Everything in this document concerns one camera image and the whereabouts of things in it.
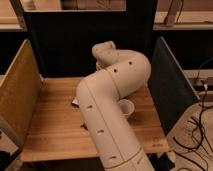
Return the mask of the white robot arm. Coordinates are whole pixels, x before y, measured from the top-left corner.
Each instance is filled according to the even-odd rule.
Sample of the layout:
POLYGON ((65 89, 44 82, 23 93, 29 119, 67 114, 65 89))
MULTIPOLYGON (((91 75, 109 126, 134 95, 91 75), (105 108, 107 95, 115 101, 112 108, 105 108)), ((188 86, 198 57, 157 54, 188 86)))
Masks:
POLYGON ((104 170, 155 171, 119 106, 148 82, 149 60, 112 41, 94 45, 92 54, 99 70, 80 81, 76 96, 104 170))

